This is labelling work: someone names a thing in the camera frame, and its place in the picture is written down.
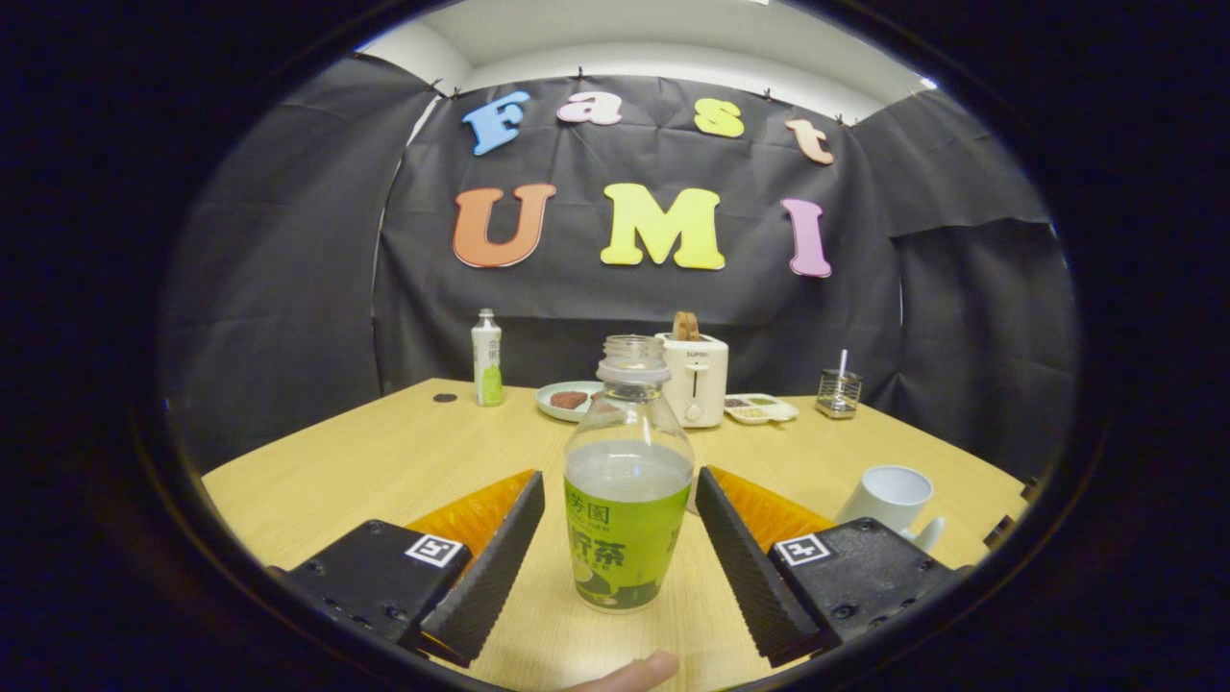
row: white mug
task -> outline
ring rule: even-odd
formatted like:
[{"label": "white mug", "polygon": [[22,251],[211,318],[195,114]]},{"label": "white mug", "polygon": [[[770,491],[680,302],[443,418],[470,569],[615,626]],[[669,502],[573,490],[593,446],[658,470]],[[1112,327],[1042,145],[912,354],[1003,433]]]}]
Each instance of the white mug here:
[{"label": "white mug", "polygon": [[905,467],[873,467],[862,474],[836,522],[871,517],[900,533],[922,551],[930,551],[943,531],[943,517],[935,517],[915,536],[910,525],[919,519],[935,489],[921,473]]}]

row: toaster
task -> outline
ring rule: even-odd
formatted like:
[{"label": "toaster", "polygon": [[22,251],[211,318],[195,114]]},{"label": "toaster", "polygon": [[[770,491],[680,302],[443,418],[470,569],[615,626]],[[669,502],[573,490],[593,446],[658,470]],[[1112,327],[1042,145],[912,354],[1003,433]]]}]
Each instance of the toaster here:
[{"label": "toaster", "polygon": [[726,366],[729,349],[712,336],[678,340],[673,333],[654,334],[665,344],[663,358],[670,380],[662,386],[670,411],[684,428],[713,428],[726,407]]}]

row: table surface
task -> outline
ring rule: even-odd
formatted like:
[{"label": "table surface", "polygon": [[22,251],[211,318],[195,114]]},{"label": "table surface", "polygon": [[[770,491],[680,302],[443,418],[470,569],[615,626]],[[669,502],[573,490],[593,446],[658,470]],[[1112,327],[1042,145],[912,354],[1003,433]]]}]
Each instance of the table surface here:
[{"label": "table surface", "polygon": [[[257,560],[290,569],[369,519],[406,525],[517,472],[541,470],[546,510],[538,533],[482,655],[456,670],[513,690],[558,690],[664,649],[681,665],[659,690],[720,690],[786,667],[756,655],[691,514],[648,608],[615,616],[584,606],[572,588],[562,501],[563,446],[576,424],[539,412],[533,390],[506,388],[494,408],[477,407],[472,392],[472,383],[423,382],[219,467],[204,486]],[[440,393],[458,399],[434,402]],[[1012,477],[879,412],[860,407],[854,419],[834,422],[812,397],[782,399],[800,409],[797,419],[744,427],[726,418],[715,429],[689,430],[697,468],[721,467],[833,517],[866,470],[913,467],[935,484],[914,530],[946,519],[931,556],[951,568],[979,562],[988,552],[983,538],[1026,506]]]}]

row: blue letter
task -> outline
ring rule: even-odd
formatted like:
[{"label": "blue letter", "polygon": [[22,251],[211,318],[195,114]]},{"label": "blue letter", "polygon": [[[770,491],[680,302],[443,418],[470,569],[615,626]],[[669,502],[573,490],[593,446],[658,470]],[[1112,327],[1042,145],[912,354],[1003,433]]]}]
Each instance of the blue letter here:
[{"label": "blue letter", "polygon": [[529,101],[530,95],[524,91],[514,91],[503,98],[492,101],[481,108],[470,111],[461,122],[474,127],[474,134],[478,138],[478,144],[474,146],[474,155],[481,156],[501,144],[512,141],[517,136],[515,127],[504,127],[504,123],[517,124],[525,114],[515,103]]}]

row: white ceiling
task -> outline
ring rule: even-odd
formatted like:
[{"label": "white ceiling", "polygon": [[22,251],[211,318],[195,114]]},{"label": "white ceiling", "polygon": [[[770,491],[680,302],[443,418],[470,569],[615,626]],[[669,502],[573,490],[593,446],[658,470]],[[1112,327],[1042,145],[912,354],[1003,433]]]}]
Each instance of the white ceiling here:
[{"label": "white ceiling", "polygon": [[879,49],[780,0],[464,0],[422,21],[475,68],[567,45],[657,42],[782,63],[883,103],[924,88]]}]

